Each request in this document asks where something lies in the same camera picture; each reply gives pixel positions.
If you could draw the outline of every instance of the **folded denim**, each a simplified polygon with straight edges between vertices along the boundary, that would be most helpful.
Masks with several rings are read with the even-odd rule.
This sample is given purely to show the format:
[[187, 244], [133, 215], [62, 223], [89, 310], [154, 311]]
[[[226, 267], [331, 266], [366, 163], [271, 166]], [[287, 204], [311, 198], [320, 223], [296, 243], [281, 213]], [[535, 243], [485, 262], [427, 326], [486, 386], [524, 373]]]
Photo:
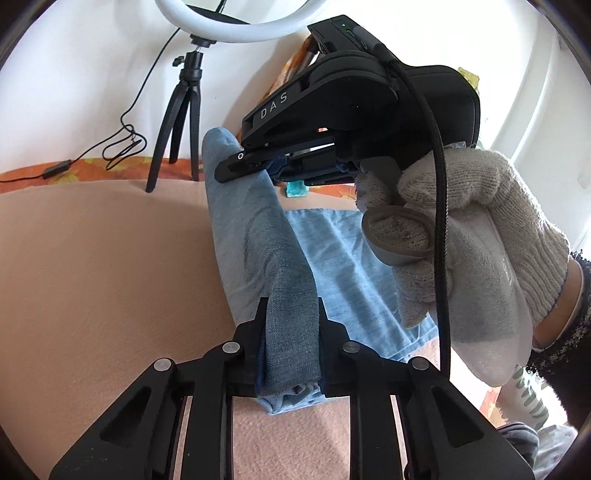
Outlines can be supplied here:
[[240, 150], [225, 129], [203, 140], [203, 166], [216, 259], [235, 323], [252, 320], [268, 296], [264, 386], [271, 414], [320, 403], [318, 303], [349, 336], [381, 356], [406, 361], [437, 336], [428, 317], [406, 329], [397, 315], [392, 270], [369, 249], [361, 213], [284, 212], [266, 172], [220, 184], [217, 164]]

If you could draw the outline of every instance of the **yellow sticky note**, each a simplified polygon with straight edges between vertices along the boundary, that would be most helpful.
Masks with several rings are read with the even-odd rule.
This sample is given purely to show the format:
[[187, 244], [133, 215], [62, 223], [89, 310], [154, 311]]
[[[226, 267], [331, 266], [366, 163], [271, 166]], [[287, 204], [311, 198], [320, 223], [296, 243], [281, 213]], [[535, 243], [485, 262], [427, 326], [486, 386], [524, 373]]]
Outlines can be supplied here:
[[472, 88], [474, 88], [475, 91], [478, 91], [478, 82], [480, 82], [480, 77], [472, 72], [467, 71], [466, 69], [463, 69], [462, 67], [459, 67], [458, 72], [460, 72], [460, 74], [466, 79], [466, 81], [472, 85]]

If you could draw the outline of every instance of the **teal object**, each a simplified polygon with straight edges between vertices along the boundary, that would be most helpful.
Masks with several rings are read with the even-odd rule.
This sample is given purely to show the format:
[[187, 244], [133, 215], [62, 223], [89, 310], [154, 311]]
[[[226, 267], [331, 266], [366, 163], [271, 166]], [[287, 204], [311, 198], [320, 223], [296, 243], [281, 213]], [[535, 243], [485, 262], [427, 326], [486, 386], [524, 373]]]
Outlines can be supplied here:
[[305, 197], [308, 195], [309, 187], [304, 185], [304, 180], [290, 181], [285, 185], [285, 196], [292, 197]]

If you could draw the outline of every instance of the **wrist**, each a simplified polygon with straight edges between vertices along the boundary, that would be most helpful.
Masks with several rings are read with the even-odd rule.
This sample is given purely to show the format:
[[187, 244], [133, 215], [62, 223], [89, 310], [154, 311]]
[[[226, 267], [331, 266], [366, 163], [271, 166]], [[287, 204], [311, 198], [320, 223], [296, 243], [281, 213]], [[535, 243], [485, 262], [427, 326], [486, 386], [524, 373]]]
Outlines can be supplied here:
[[566, 279], [558, 299], [549, 314], [534, 328], [534, 343], [538, 348], [547, 348], [554, 343], [570, 319], [578, 314], [583, 274], [580, 265], [569, 257]]

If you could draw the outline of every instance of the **white wall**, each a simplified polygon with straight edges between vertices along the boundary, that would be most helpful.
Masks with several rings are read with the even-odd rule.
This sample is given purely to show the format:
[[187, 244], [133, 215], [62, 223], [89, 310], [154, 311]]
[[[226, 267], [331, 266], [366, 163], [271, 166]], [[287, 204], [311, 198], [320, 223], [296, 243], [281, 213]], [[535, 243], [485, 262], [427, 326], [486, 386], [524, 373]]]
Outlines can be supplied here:
[[527, 151], [554, 89], [559, 56], [558, 34], [540, 15], [523, 81], [491, 150], [502, 152], [513, 162]]
[[564, 45], [553, 70], [543, 114], [515, 166], [576, 248], [591, 218], [591, 85]]
[[[194, 2], [214, 7], [217, 0]], [[226, 13], [259, 22], [302, 0], [229, 0]], [[524, 75], [538, 14], [526, 0], [332, 0], [322, 18], [348, 14], [409, 64], [447, 64], [478, 74], [481, 138], [490, 145]], [[30, 28], [0, 71], [0, 171], [77, 157], [114, 132], [119, 114], [174, 28], [153, 0], [57, 0]], [[259, 44], [218, 44], [205, 52], [202, 135], [237, 131], [305, 33]], [[190, 49], [179, 34], [128, 117], [151, 154], [170, 93], [175, 56]], [[89, 157], [99, 156], [99, 151]], [[181, 155], [189, 156], [186, 141]]]

